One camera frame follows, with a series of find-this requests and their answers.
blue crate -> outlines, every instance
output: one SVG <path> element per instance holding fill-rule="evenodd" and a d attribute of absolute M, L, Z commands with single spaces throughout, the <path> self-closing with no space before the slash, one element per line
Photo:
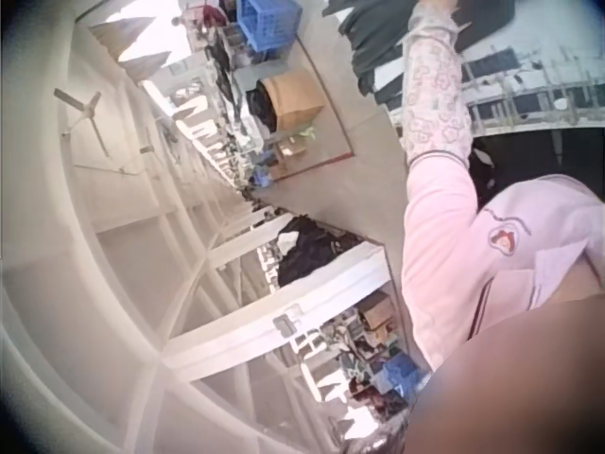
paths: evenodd
<path fill-rule="evenodd" d="M 294 43 L 302 13 L 292 0 L 237 0 L 237 23 L 256 52 Z"/>

ceiling fan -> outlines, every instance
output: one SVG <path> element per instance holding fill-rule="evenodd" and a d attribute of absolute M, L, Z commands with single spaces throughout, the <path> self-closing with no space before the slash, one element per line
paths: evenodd
<path fill-rule="evenodd" d="M 105 147 L 105 143 L 103 142 L 103 138 L 101 137 L 101 133 L 98 130 L 98 127 L 95 123 L 95 107 L 98 104 L 99 99 L 101 98 L 101 92 L 96 92 L 91 101 L 88 104 L 84 104 L 81 101 L 78 101 L 74 97 L 66 94 L 63 90 L 58 88 L 55 89 L 55 96 L 63 101 L 66 104 L 69 104 L 74 109 L 82 112 L 81 116 L 76 120 L 76 122 L 67 128 L 67 130 L 63 133 L 63 136 L 69 136 L 72 133 L 72 129 L 81 121 L 89 119 L 93 124 L 93 129 L 95 130 L 96 139 L 98 140 L 99 145 L 103 149 L 105 156 L 111 158 L 110 153 L 107 151 Z"/>

white tile floor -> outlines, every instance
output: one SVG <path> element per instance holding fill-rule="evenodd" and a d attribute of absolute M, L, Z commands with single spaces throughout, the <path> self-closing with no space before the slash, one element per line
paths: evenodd
<path fill-rule="evenodd" d="M 355 157 L 279 182 L 257 195 L 265 202 L 383 243 L 399 293 L 407 204 L 404 153 L 386 112 L 373 97 L 363 97 L 357 90 L 353 53 L 337 32 L 337 19 L 321 17 L 323 0 L 297 1 L 303 8 L 300 43 L 332 99 Z M 410 354 L 423 364 L 402 307 Z"/>

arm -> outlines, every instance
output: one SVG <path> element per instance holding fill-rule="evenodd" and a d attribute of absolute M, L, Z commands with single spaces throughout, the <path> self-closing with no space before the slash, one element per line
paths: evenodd
<path fill-rule="evenodd" d="M 403 282 L 406 297 L 435 288 L 446 258 L 476 216 L 468 172 L 473 136 L 454 50 L 454 0 L 421 0 L 404 42 L 407 177 Z"/>

person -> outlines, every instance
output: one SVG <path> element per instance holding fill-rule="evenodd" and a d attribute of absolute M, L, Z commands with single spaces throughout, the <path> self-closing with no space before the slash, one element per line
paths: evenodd
<path fill-rule="evenodd" d="M 212 27 L 227 25 L 229 19 L 224 3 L 218 0 L 211 1 L 211 3 L 213 4 L 209 5 L 208 0 L 206 0 L 201 6 L 187 8 L 181 16 L 172 19 L 172 25 L 191 26 L 200 32 Z"/>
<path fill-rule="evenodd" d="M 605 452 L 604 318 L 597 295 L 499 323 L 443 363 L 411 414 L 340 454 Z"/>
<path fill-rule="evenodd" d="M 402 292 L 433 371 L 508 317 L 601 292 L 605 276 L 603 204 L 572 178 L 515 184 L 477 213 L 456 7 L 456 0 L 420 0 L 404 41 Z"/>

